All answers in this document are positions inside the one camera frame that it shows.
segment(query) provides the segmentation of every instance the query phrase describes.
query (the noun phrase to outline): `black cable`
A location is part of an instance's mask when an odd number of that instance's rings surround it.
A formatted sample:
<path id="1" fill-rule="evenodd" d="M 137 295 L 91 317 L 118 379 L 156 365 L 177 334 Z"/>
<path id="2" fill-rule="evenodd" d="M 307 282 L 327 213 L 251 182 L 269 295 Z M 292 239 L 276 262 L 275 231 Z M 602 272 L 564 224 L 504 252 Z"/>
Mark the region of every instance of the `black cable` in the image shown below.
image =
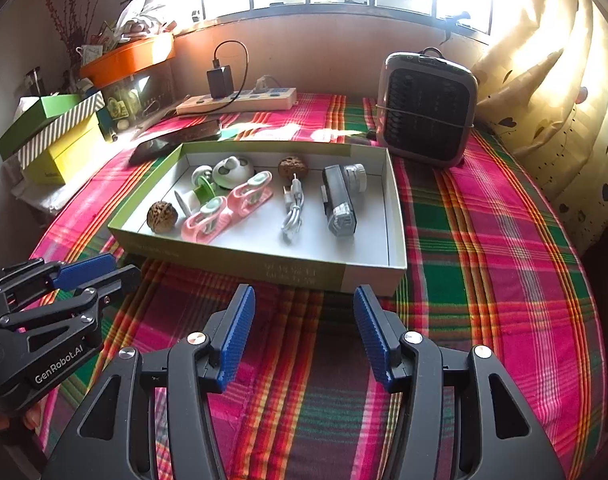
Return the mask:
<path id="1" fill-rule="evenodd" d="M 244 43 L 242 43 L 241 41 L 238 41 L 238 40 L 226 40 L 226 41 L 222 41 L 218 46 L 215 47 L 215 51 L 213 52 L 213 66 L 215 68 L 219 67 L 219 59 L 217 59 L 217 50 L 220 48 L 220 46 L 222 46 L 223 44 L 226 44 L 226 43 L 237 43 L 237 44 L 240 44 L 242 46 L 242 48 L 244 49 L 244 52 L 246 54 L 246 69 L 244 70 L 244 80 L 242 81 L 242 86 L 239 88 L 239 92 L 237 92 L 237 94 L 235 95 L 235 97 L 233 97 L 225 105 L 222 105 L 219 108 L 214 108 L 212 110 L 209 110 L 208 112 L 200 113 L 200 114 L 197 114 L 197 115 L 207 115 L 207 114 L 212 114 L 213 112 L 218 112 L 220 110 L 223 110 L 227 106 L 230 106 L 231 104 L 233 104 L 235 102 L 235 100 L 242 94 L 242 90 L 244 90 L 244 85 L 246 84 L 246 77 L 248 76 L 248 49 L 246 48 L 246 46 L 245 46 Z"/>

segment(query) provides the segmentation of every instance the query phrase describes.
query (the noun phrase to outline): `portable heater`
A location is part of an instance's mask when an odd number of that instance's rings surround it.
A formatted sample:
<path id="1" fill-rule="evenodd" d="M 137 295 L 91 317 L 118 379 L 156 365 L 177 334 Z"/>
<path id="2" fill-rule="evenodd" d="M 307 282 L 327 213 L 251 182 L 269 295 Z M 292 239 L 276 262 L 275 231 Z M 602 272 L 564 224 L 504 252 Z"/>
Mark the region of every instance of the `portable heater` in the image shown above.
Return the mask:
<path id="1" fill-rule="evenodd" d="M 472 128 L 477 81 L 441 57 L 398 52 L 379 79 L 377 140 L 392 153 L 449 168 L 458 164 Z"/>

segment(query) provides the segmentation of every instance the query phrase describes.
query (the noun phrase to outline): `pink plastic clip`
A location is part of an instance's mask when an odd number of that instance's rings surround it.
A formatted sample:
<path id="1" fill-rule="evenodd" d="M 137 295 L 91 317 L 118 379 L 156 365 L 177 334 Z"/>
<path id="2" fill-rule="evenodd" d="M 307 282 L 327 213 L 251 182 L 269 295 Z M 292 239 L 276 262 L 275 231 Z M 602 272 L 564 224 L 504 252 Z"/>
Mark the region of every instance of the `pink plastic clip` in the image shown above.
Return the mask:
<path id="1" fill-rule="evenodd" d="M 246 218 L 273 196 L 273 190 L 268 187 L 271 180 L 273 174 L 270 171 L 262 171 L 229 193 L 228 208 L 232 212 L 233 222 Z"/>
<path id="2" fill-rule="evenodd" d="M 181 237 L 198 244 L 212 242 L 229 225 L 246 218 L 273 196 L 273 191 L 268 188 L 272 179 L 270 171 L 262 171 L 237 186 L 228 197 L 213 198 L 184 222 Z"/>

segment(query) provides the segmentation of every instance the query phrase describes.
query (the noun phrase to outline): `green box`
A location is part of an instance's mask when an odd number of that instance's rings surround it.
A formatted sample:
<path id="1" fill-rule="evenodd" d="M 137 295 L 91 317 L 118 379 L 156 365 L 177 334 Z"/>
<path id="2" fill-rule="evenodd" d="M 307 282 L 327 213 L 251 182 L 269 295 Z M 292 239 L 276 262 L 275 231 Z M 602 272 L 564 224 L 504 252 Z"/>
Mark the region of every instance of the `green box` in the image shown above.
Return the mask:
<path id="1" fill-rule="evenodd" d="M 77 94 L 40 97 L 40 100 L 25 111 L 0 137 L 2 160 L 7 160 L 37 132 L 78 105 L 81 100 Z"/>
<path id="2" fill-rule="evenodd" d="M 190 190 L 197 166 L 214 164 L 230 155 L 245 156 L 257 171 L 273 172 L 273 198 L 210 244 L 181 238 L 185 220 L 174 191 Z M 302 158 L 309 168 L 302 180 L 305 193 L 303 224 L 293 244 L 282 243 L 285 216 L 283 181 L 277 165 L 286 156 Z M 334 237 L 327 227 L 322 203 L 322 170 L 332 164 L 366 168 L 369 184 L 357 214 L 351 239 Z M 179 213 L 175 229 L 153 234 L 146 225 L 152 203 L 165 200 Z M 191 142 L 178 147 L 143 180 L 108 225 L 130 253 L 198 269 L 305 288 L 353 293 L 368 283 L 380 296 L 392 296 L 404 277 L 407 260 L 399 195 L 388 150 L 357 144 L 275 140 Z"/>

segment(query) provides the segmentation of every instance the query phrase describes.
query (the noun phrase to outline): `metal screw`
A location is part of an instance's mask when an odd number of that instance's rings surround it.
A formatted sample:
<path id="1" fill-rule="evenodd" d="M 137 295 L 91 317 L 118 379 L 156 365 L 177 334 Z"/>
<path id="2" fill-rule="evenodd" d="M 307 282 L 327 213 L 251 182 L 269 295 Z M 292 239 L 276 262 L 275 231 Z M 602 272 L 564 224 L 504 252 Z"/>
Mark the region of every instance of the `metal screw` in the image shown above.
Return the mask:
<path id="1" fill-rule="evenodd" d="M 481 359 L 488 359 L 492 355 L 492 350 L 484 345 L 479 345 L 474 348 L 474 354 Z"/>
<path id="2" fill-rule="evenodd" d="M 206 334 L 201 332 L 193 332 L 192 334 L 188 335 L 187 339 L 192 345 L 201 345 L 204 343 L 204 341 L 206 341 Z"/>
<path id="3" fill-rule="evenodd" d="M 404 334 L 404 340 L 407 343 L 411 343 L 413 345 L 418 345 L 423 341 L 423 337 L 419 332 L 406 332 Z"/>
<path id="4" fill-rule="evenodd" d="M 126 348 L 122 348 L 118 355 L 121 359 L 130 359 L 135 355 L 135 349 L 132 346 L 127 346 Z"/>

